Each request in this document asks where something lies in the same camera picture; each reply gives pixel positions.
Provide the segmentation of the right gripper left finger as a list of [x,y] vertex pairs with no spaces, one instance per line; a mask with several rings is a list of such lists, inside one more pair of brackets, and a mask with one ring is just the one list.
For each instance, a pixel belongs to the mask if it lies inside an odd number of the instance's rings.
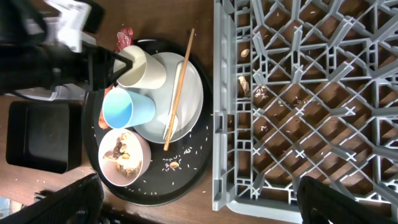
[[100,177],[92,173],[3,218],[1,223],[96,223],[103,200]]

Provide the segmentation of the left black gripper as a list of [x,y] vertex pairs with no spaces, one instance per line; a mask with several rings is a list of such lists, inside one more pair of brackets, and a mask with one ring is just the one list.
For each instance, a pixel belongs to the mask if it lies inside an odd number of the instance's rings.
[[133,66],[131,59],[87,42],[81,52],[73,52],[65,44],[47,45],[46,51],[49,90],[66,84],[76,84],[86,91],[102,90],[115,84]]

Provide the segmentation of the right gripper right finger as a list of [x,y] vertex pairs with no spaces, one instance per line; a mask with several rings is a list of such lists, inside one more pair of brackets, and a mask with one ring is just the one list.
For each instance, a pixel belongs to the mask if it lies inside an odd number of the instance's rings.
[[304,224],[395,223],[309,176],[300,181],[297,201]]

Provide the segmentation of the light blue plastic cup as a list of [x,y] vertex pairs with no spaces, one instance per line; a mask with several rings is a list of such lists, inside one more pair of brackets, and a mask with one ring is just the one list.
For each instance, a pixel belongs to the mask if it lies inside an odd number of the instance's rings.
[[130,128],[153,120],[155,103],[147,96],[122,88],[113,88],[104,97],[103,118],[113,129]]

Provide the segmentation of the white paper cup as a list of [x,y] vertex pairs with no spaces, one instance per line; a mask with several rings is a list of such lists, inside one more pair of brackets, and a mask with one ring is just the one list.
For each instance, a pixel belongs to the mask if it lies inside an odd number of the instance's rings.
[[167,72],[162,63],[136,45],[120,51],[120,56],[132,61],[132,68],[117,79],[126,88],[158,89],[166,80]]

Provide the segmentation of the wooden chopstick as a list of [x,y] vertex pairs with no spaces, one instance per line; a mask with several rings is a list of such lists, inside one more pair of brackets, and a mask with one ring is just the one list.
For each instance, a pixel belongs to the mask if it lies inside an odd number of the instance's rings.
[[174,101],[173,101],[172,114],[170,115],[170,123],[169,123],[169,126],[167,128],[167,132],[166,132],[164,151],[167,151],[169,149],[171,135],[173,133],[173,128],[174,128],[174,120],[175,120],[175,117],[176,117],[176,114],[177,114],[177,110],[178,110],[178,104],[179,104],[179,101],[180,101],[180,95],[181,95],[181,91],[182,91],[182,88],[183,88],[183,80],[185,78],[185,73],[186,73],[186,69],[187,69],[187,65],[188,65],[188,61],[189,61],[189,56],[190,56],[190,52],[191,52],[191,48],[192,48],[194,35],[195,35],[195,29],[193,28],[191,30],[191,33],[190,33],[190,38],[189,38],[189,41],[188,41],[188,46],[187,46],[187,50],[186,50],[186,53],[185,53],[183,66],[181,68],[180,75],[178,77],[178,83],[177,83],[178,85],[177,85],[177,89],[176,89],[175,98],[174,98]]

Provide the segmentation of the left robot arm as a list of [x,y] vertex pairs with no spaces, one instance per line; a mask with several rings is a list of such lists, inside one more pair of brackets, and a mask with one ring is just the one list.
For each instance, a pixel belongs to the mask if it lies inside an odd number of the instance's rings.
[[133,68],[131,59],[84,40],[103,20],[97,2],[47,4],[59,12],[54,31],[30,1],[1,1],[1,94],[66,84],[98,91]]

